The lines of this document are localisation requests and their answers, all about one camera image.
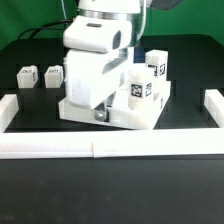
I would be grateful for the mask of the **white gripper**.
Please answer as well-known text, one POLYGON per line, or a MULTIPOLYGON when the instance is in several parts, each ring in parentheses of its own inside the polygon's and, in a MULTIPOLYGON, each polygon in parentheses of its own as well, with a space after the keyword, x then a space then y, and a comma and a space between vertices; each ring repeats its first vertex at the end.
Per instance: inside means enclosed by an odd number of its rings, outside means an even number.
POLYGON ((95 119, 106 121, 108 110, 103 101, 127 82, 133 57, 133 48, 110 53, 69 50, 64 59, 68 100, 81 108, 95 108, 95 119))

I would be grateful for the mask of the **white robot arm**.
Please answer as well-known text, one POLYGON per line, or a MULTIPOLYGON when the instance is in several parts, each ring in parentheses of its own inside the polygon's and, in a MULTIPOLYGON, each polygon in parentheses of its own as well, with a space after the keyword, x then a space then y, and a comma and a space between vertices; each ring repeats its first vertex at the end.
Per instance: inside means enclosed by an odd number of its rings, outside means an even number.
POLYGON ((79 0, 78 15, 63 33, 66 98, 81 116, 108 119, 108 102, 127 81, 146 10, 170 10, 182 0, 79 0))

